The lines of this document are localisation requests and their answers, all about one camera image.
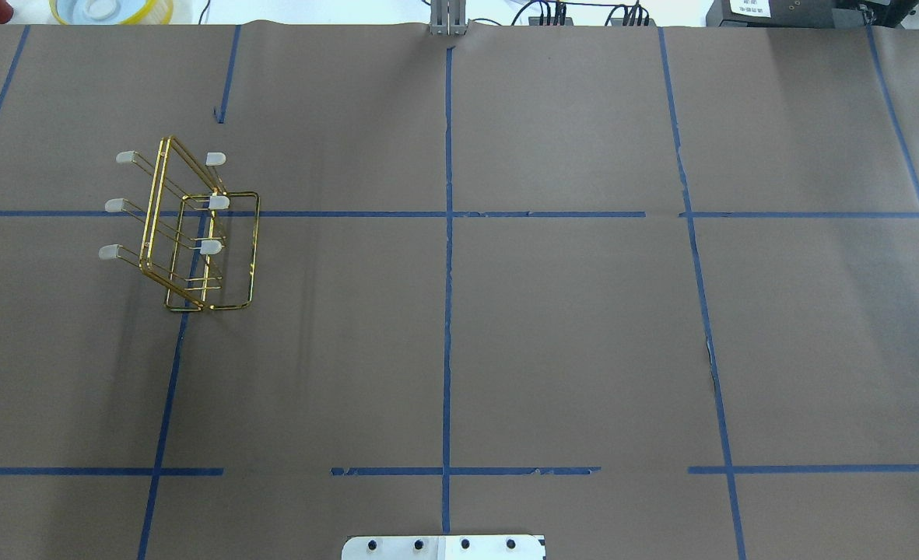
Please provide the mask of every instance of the yellow container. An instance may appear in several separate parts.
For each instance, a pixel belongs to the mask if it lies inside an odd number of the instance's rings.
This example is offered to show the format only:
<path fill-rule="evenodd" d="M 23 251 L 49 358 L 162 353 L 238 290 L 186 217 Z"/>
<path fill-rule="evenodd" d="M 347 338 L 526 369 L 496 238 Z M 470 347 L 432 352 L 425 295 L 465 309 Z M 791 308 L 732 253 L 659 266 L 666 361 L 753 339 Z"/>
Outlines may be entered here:
<path fill-rule="evenodd" d="M 153 25 L 172 19 L 172 0 L 50 0 L 61 25 Z"/>

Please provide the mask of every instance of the cable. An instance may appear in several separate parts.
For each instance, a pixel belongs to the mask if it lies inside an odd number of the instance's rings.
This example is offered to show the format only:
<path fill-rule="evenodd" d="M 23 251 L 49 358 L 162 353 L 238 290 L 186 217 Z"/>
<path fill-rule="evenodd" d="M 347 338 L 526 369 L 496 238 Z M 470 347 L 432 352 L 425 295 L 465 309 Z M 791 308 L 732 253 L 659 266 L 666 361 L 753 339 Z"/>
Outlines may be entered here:
<path fill-rule="evenodd" d="M 203 11 L 200 12 L 200 17 L 196 19 L 196 25 L 202 25 L 202 24 L 203 24 L 203 15 L 206 14 L 206 13 L 207 13 L 207 9 L 210 8 L 210 2 L 211 2 L 211 0 L 207 0 L 206 5 L 203 6 Z"/>
<path fill-rule="evenodd" d="M 615 12 L 618 12 L 618 11 L 619 11 L 619 8 L 623 8 L 624 10 L 626 10 L 626 14 L 629 13 L 629 6 L 626 6 L 626 5 L 624 5 L 624 4 L 618 4 L 618 6 L 613 7 L 613 8 L 612 8 L 612 11 L 608 13 L 608 18 L 605 19 L 605 25 L 606 25 L 606 26 L 609 25 L 609 24 L 611 24 L 611 22 L 612 22 L 612 17 L 615 17 Z"/>
<path fill-rule="evenodd" d="M 545 6 L 545 18 L 547 20 L 552 18 L 552 12 L 549 11 L 548 2 L 545 2 L 545 0 L 531 0 L 531 2 L 524 4 L 524 6 L 522 6 L 522 9 L 518 10 L 518 13 L 515 14 L 515 19 L 511 20 L 511 25 L 515 25 L 518 23 L 518 18 L 520 18 L 521 15 L 524 14 L 524 11 L 527 10 L 528 7 L 531 6 L 531 4 L 542 4 L 542 6 Z M 542 6 L 538 7 L 538 22 L 540 24 L 542 24 Z"/>

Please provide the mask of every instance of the sticker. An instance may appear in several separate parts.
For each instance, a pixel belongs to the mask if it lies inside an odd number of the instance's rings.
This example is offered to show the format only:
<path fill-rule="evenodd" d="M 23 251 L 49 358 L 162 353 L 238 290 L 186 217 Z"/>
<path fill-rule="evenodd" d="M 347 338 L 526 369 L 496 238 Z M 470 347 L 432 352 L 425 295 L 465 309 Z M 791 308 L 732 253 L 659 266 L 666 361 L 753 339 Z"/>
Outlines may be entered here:
<path fill-rule="evenodd" d="M 770 0 L 729 0 L 732 13 L 754 18 L 770 17 Z"/>

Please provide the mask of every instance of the white rubber foot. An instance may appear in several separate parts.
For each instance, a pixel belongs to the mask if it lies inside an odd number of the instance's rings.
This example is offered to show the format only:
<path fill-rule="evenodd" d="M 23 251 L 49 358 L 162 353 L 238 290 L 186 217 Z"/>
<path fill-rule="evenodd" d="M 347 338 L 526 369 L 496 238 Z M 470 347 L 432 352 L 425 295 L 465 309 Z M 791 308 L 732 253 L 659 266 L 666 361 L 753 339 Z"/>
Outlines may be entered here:
<path fill-rule="evenodd" d="M 227 162 L 227 156 L 224 152 L 207 152 L 207 166 L 223 166 Z"/>
<path fill-rule="evenodd" d="M 135 150 L 129 150 L 129 152 L 118 153 L 117 163 L 134 163 L 136 153 L 137 152 L 135 152 Z"/>
<path fill-rule="evenodd" d="M 223 194 L 211 194 L 207 202 L 208 210 L 226 210 L 231 206 L 231 199 Z"/>
<path fill-rule="evenodd" d="M 107 201 L 107 204 L 103 206 L 103 209 L 107 210 L 110 214 L 115 214 L 117 212 L 123 212 L 127 204 L 128 202 L 125 198 L 111 198 Z"/>
<path fill-rule="evenodd" d="M 205 239 L 200 241 L 201 255 L 217 255 L 224 248 L 224 244 L 216 239 Z"/>
<path fill-rule="evenodd" d="M 100 247 L 101 260 L 113 260 L 121 256 L 121 247 L 124 245 L 106 245 Z"/>

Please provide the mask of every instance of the table surface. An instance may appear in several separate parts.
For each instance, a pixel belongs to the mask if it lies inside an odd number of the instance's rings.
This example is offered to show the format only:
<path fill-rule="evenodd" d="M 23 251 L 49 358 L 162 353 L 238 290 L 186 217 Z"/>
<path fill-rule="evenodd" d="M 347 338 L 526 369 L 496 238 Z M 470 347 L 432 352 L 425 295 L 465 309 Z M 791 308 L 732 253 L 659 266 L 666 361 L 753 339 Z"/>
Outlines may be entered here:
<path fill-rule="evenodd" d="M 248 309 L 96 258 L 167 134 Z M 0 26 L 0 557 L 440 532 L 919 559 L 919 32 Z"/>

